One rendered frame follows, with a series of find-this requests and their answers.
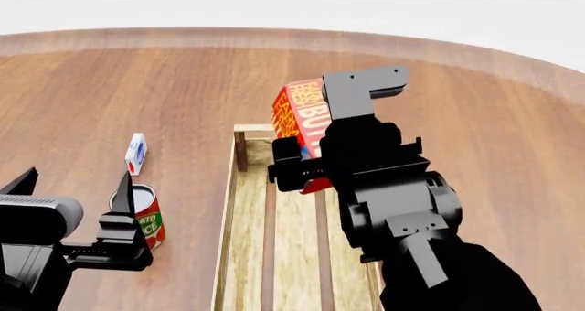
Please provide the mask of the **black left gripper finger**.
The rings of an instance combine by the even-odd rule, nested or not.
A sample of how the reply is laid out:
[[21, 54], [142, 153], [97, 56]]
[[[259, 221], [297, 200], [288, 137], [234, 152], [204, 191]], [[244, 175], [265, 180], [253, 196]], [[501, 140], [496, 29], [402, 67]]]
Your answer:
[[38, 178], [35, 167], [30, 167], [5, 187], [0, 188], [0, 195], [32, 195]]
[[99, 224], [97, 244], [106, 252], [102, 269], [141, 272], [152, 264], [153, 255], [136, 219], [130, 173], [123, 174], [111, 209]]

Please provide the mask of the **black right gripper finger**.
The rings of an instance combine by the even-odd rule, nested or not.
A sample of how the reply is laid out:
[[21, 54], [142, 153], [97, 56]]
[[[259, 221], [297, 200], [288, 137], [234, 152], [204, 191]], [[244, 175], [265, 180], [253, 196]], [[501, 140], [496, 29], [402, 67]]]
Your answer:
[[301, 148], [297, 137], [283, 137], [271, 143], [273, 164], [268, 166], [269, 181], [280, 192], [303, 189]]

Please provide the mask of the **red butter box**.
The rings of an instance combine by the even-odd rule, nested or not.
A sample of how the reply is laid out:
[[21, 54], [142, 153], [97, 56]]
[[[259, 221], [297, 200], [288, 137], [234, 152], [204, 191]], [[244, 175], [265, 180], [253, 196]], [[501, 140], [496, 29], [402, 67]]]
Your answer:
[[322, 157], [320, 141], [332, 122], [323, 96], [323, 80], [301, 80], [284, 85], [271, 107], [276, 137], [295, 137], [301, 160]]

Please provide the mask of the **wooden slatted tray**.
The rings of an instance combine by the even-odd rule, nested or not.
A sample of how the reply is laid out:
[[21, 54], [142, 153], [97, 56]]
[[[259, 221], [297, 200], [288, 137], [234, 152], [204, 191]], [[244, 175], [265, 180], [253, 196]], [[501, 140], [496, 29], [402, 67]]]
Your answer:
[[268, 179], [274, 132], [233, 128], [210, 311], [383, 311], [376, 263], [341, 230], [332, 189], [280, 192]]

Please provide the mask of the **tomato sauce can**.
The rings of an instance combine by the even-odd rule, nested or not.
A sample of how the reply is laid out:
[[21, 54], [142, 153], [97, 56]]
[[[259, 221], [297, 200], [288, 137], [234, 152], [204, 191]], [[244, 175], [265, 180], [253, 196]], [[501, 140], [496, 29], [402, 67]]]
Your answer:
[[156, 193], [145, 184], [133, 184], [135, 219], [142, 228], [150, 250], [155, 250], [165, 240], [165, 225]]

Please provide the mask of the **small white blue box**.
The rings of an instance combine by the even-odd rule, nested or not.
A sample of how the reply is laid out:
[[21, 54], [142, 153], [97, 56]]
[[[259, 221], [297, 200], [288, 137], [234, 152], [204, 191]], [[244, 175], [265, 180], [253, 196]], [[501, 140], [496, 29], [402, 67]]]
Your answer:
[[124, 162], [131, 176], [138, 176], [142, 170], [147, 144], [143, 133], [135, 133], [130, 141]]

